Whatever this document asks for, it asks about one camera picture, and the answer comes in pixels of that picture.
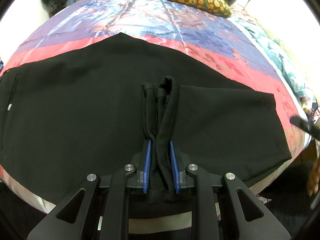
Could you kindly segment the person's right hand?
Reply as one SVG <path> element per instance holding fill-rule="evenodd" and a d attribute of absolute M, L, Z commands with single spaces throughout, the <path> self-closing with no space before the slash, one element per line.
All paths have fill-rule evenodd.
<path fill-rule="evenodd" d="M 318 192 L 319 189 L 319 178 L 320 178 L 320 167 L 319 167 L 319 158 L 313 162 L 311 172 L 309 174 L 307 191 L 308 195 L 311 197 Z"/>

